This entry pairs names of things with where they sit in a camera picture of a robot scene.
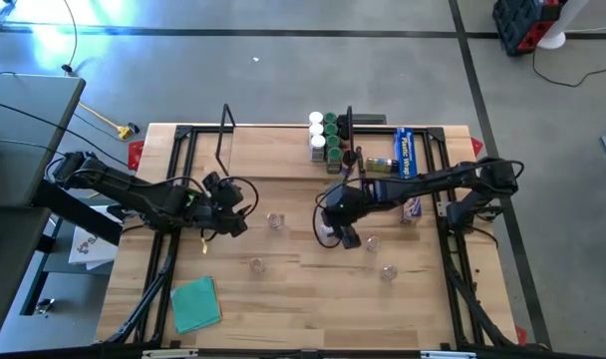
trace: wooden tabletop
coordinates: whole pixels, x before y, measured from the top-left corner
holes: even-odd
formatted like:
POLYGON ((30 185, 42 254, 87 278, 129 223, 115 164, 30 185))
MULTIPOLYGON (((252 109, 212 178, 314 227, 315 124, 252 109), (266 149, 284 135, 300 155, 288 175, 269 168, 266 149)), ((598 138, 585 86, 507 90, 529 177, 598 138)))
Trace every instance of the wooden tabletop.
MULTIPOLYGON (((138 176, 164 180, 175 124, 151 124, 138 176)), ((445 126, 452 165, 474 161, 467 127, 445 126)), ((330 180, 322 164, 308 158, 307 129, 239 126, 224 135, 221 157, 232 176, 252 180, 260 193, 257 210, 246 220, 249 229, 236 238, 218 236, 202 253, 199 233, 184 229, 172 287, 204 275, 214 277, 222 321, 179 335, 171 306, 163 343, 180 340, 185 348, 231 349, 438 349, 454 345, 435 214, 430 196, 423 196, 423 216, 400 225, 400 209, 372 213, 355 227, 365 240, 377 235, 378 252, 365 245, 351 250, 326 249, 312 233, 315 196, 330 180), (268 226, 268 213, 284 215, 284 226, 268 226), (250 269, 253 258, 265 271, 250 269), (398 277, 381 280, 383 266, 393 264, 398 277)), ((199 134, 192 176, 201 181, 218 171, 214 158, 216 134, 199 134)), ((364 156, 391 158, 391 136, 356 136, 364 156)), ((419 171, 427 171, 424 147, 417 139, 419 171)), ((182 172, 185 149, 179 157, 182 172)), ((247 203, 251 189, 239 184, 247 203)), ((490 226, 477 223, 482 229, 490 226)), ((124 322, 142 296, 153 233, 138 229, 122 237, 113 268, 97 339, 106 339, 124 322)), ((515 341, 515 328, 495 243, 482 233, 466 236, 466 247, 477 298, 504 335, 515 341)), ((164 241, 165 256, 168 237, 164 241)), ((468 311, 461 303, 467 338, 472 338, 468 311)), ((152 333, 156 303, 151 307, 147 334, 152 333)))

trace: teal towel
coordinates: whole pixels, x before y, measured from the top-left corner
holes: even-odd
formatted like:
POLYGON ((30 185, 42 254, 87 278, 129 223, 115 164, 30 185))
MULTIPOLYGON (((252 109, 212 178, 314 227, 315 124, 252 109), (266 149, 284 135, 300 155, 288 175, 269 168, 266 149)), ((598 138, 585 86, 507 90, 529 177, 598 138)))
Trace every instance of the teal towel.
POLYGON ((174 327, 178 334, 221 321, 212 277, 202 277, 170 292, 174 327))

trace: blue box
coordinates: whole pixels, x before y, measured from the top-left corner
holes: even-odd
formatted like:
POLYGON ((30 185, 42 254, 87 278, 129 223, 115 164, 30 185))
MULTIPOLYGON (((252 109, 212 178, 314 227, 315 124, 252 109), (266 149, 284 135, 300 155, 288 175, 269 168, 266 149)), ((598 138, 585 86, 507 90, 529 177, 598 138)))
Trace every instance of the blue box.
MULTIPOLYGON (((401 179, 410 179, 419 173, 414 148, 413 129, 396 129, 394 132, 394 157, 399 162, 399 177, 401 179)), ((411 223, 414 218, 421 215, 423 215, 421 198, 419 196, 410 198, 403 204, 401 223, 411 223)))

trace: concrete floor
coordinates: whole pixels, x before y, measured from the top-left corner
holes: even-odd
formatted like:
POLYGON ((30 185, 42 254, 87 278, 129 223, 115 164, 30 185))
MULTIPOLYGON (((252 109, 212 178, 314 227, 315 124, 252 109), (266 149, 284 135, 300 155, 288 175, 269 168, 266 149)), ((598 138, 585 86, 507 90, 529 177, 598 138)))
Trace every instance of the concrete floor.
MULTIPOLYGON (((492 0, 457 2, 469 32, 494 31, 492 0)), ((352 105, 360 113, 385 113, 391 124, 468 125, 482 138, 456 38, 161 36, 154 31, 451 32, 448 0, 70 3, 80 25, 153 29, 148 36, 81 35, 73 64, 88 82, 84 103, 143 130, 151 122, 215 122, 227 102, 241 123, 303 123, 310 111, 341 112, 352 105)), ((20 0, 6 26, 17 22, 70 24, 70 18, 60 0, 20 0)), ((606 1, 591 1, 573 26, 606 26, 606 1)), ((0 71, 60 75, 73 44, 73 36, 54 26, 35 27, 32 33, 2 29, 0 71)), ((497 149, 502 157, 526 164, 513 205, 553 348, 606 356, 606 156, 599 142, 606 135, 606 75, 578 89, 561 88, 535 76, 530 57, 507 58, 497 40, 469 40, 469 47, 497 149)), ((577 81, 606 68, 606 41, 571 40, 560 50, 540 51, 536 61, 553 79, 577 81)), ((78 113, 92 119, 81 109, 78 113)), ((126 158, 125 144, 77 119, 71 128, 126 158)), ((85 147, 69 137, 60 147, 77 149, 85 147)), ((516 323, 530 329, 501 220, 495 230, 516 323)), ((21 318, 14 306, 0 335, 0 351, 92 342, 106 279, 53 276, 47 286, 49 295, 71 305, 49 318, 21 318), (26 334, 19 334, 20 327, 26 334)))

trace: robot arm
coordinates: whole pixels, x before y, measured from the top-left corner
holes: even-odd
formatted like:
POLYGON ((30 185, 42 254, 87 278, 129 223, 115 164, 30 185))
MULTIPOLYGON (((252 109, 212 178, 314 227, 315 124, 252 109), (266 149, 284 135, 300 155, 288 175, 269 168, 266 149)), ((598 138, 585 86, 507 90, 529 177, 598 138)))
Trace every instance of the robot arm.
POLYGON ((358 180, 360 187, 340 183, 327 192, 326 205, 321 212, 323 223, 332 227, 345 248, 358 247, 361 240, 352 224, 359 218, 403 205, 415 196, 465 187, 471 192, 462 201, 450 203, 447 207, 450 228, 461 228, 470 225, 475 211, 492 199, 517 192, 512 163, 485 158, 477 163, 460 163, 412 179, 351 179, 358 180))
POLYGON ((247 229, 246 208, 238 186, 211 173, 203 179, 208 195, 171 180, 150 183, 106 166, 92 153, 67 153, 54 171, 55 183, 64 189, 90 188, 114 199, 122 209, 137 212, 144 223, 161 232, 178 227, 199 227, 237 236, 247 229))

